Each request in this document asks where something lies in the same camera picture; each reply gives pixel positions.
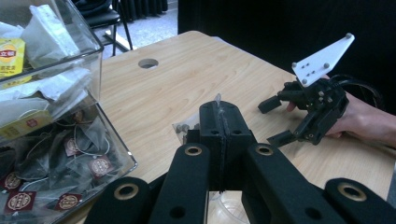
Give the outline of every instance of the hole in table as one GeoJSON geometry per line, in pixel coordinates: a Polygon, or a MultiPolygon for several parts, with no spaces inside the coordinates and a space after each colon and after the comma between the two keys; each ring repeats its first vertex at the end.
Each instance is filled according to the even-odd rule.
{"type": "Polygon", "coordinates": [[[140,62],[138,63],[139,67],[141,68],[155,68],[158,66],[158,61],[155,59],[142,59],[140,60],[140,62]]]}

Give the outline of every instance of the human hand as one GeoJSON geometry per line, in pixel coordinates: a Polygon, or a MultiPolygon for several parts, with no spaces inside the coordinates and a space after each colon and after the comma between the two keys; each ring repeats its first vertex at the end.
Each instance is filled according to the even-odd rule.
{"type": "MultiPolygon", "coordinates": [[[[346,97],[349,104],[343,117],[335,122],[326,135],[338,138],[344,132],[349,132],[362,139],[380,141],[396,147],[396,117],[349,93],[346,93],[346,97]]],[[[295,107],[291,102],[286,109],[290,112],[295,107]]]]}

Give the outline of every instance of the plastic container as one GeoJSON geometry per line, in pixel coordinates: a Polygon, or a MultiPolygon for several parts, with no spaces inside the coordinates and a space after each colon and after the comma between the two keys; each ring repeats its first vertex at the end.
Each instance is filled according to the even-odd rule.
{"type": "MultiPolygon", "coordinates": [[[[31,6],[45,5],[78,51],[33,63],[26,50],[34,42],[25,41],[22,72],[0,77],[0,223],[60,221],[137,165],[98,104],[103,46],[73,3],[1,1],[0,22],[25,29],[31,6]]],[[[37,52],[60,43],[45,30],[37,52]]]]}

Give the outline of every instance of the white plastic plate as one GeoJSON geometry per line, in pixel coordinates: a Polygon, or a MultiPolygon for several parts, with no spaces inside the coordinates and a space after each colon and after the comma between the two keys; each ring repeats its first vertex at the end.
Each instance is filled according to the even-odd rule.
{"type": "Polygon", "coordinates": [[[292,69],[304,87],[328,74],[352,44],[355,36],[346,36],[311,56],[292,64],[292,69]]]}

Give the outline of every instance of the table surface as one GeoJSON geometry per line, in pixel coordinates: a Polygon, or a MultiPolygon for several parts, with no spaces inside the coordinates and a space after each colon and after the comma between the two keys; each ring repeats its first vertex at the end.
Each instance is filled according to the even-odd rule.
{"type": "MultiPolygon", "coordinates": [[[[129,175],[150,182],[167,172],[180,142],[172,124],[214,100],[239,107],[259,142],[294,130],[306,111],[286,104],[262,114],[258,104],[295,76],[217,38],[187,32],[103,61],[100,105],[138,162],[129,175]],[[142,68],[154,59],[159,65],[142,68]]],[[[388,195],[396,154],[353,137],[325,137],[319,145],[294,142],[280,148],[305,178],[323,188],[336,177],[357,180],[388,195]]]]}

